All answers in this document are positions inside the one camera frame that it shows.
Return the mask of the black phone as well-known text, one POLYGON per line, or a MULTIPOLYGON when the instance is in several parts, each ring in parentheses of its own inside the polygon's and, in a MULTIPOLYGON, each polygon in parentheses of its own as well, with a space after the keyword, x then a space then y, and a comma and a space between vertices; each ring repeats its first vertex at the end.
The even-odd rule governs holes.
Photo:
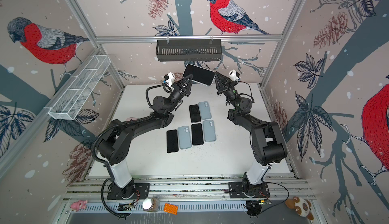
POLYGON ((205 86, 211 86, 215 78, 215 72, 193 64, 188 64, 185 67, 183 76, 189 75, 192 75, 192 81, 205 86))

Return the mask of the large phone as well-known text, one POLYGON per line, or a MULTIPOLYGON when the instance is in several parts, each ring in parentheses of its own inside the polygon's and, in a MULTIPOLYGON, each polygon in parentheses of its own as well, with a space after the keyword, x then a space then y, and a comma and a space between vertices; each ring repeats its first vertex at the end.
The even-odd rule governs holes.
POLYGON ((215 124, 213 120, 203 121, 203 135, 205 142, 216 141, 215 124))

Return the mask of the blue phone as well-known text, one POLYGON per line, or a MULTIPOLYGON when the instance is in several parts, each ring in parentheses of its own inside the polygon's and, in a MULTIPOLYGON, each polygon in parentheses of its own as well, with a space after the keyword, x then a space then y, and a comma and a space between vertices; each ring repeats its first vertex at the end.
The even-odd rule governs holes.
POLYGON ((193 146, 200 146, 204 144, 203 128, 201 123, 191 125, 191 138, 193 146))

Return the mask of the black phone table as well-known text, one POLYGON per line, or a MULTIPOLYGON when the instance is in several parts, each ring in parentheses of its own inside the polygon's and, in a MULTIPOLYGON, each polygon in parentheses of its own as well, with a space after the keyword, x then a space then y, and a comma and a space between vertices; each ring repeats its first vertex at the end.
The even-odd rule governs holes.
POLYGON ((177 130, 169 130, 166 132, 166 142, 167 153, 175 153, 179 151, 177 130))

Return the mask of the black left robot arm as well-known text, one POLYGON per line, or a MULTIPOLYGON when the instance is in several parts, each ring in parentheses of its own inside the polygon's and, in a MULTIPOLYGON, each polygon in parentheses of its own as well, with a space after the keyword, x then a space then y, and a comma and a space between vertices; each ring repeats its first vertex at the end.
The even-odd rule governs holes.
POLYGON ((166 81, 146 89, 146 102, 153 111, 149 116, 137 120, 113 120, 91 145, 92 158, 102 163, 111 180, 120 189, 130 188, 133 182, 126 157, 133 139, 152 130, 162 129, 171 124, 174 115, 190 96, 193 75, 175 82, 174 75, 165 75, 166 81))

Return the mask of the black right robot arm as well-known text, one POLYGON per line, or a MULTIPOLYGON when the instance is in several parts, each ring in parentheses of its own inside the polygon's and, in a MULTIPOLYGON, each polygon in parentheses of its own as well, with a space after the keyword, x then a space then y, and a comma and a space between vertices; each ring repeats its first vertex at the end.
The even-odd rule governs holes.
POLYGON ((237 91, 239 82, 239 75, 234 70, 228 76, 215 73, 217 94, 223 94, 227 103, 233 106, 228 111, 228 119, 249 132, 254 162, 244 174, 243 187, 253 190, 263 185, 272 166, 287 158, 288 152, 279 124, 260 120, 250 114, 255 99, 252 92, 247 94, 237 91))

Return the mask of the small phone light case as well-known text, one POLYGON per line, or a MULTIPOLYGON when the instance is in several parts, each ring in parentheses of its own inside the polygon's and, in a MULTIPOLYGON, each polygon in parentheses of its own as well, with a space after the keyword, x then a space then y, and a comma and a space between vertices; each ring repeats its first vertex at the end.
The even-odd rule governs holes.
POLYGON ((209 120, 212 118, 209 102, 203 101, 198 103, 199 111, 202 120, 209 120))

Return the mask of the pink phone case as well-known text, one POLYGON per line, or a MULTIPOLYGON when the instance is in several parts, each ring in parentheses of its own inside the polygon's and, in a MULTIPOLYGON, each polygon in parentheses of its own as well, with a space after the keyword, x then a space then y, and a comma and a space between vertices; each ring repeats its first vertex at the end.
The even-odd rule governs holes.
POLYGON ((135 121, 135 120, 138 120, 139 118, 134 118, 134 117, 129 117, 126 119, 126 121, 135 121))

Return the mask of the orange toy brick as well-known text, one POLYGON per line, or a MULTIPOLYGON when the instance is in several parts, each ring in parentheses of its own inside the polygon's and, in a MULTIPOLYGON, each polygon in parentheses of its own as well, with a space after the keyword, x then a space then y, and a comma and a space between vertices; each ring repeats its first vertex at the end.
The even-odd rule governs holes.
POLYGON ((163 211, 169 214, 177 215, 179 207, 170 203, 164 205, 163 211))

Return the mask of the clear jar white lid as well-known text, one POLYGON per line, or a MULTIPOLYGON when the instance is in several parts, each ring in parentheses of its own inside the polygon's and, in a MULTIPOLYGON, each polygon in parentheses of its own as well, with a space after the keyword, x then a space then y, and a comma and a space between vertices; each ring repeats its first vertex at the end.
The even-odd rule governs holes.
POLYGON ((157 212, 159 208, 159 201, 154 197, 147 197, 142 202, 142 209, 146 212, 157 212))

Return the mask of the brown white plush toy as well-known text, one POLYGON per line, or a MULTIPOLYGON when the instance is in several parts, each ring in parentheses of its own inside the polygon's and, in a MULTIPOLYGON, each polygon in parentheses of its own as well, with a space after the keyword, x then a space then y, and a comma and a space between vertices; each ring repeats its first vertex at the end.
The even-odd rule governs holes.
POLYGON ((294 209, 299 216, 307 218, 310 221, 314 220, 314 216, 311 213, 312 204, 309 200, 295 196, 287 199, 285 204, 289 209, 294 209))

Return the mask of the pink pig toy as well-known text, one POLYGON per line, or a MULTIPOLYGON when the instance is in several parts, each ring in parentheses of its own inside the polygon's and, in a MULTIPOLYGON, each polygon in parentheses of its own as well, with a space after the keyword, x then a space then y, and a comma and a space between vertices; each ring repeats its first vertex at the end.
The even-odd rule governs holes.
POLYGON ((86 210, 87 204, 88 204, 87 200, 79 200, 71 204, 71 210, 75 212, 86 210))

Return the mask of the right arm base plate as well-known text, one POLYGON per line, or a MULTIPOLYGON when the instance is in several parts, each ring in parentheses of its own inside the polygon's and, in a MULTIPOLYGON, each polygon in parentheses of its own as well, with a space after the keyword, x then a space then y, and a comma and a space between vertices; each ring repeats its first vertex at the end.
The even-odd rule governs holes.
POLYGON ((230 198, 270 198, 269 188, 266 182, 252 185, 246 182, 229 182, 228 191, 230 198))

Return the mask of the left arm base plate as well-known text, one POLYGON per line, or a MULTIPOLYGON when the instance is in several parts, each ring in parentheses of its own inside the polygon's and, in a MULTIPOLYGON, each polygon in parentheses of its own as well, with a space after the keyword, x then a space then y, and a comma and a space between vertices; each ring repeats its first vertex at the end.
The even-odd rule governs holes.
POLYGON ((129 183, 123 189, 115 183, 108 187, 108 200, 144 200, 148 197, 150 191, 149 183, 129 183))

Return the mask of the white mesh wall basket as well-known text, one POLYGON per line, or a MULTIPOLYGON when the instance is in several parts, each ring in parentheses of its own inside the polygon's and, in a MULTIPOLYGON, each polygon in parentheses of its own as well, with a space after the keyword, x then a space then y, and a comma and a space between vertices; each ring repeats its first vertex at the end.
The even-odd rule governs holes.
POLYGON ((72 76, 71 84, 50 108, 48 115, 55 120, 74 120, 110 64, 107 55, 89 56, 81 72, 72 76))

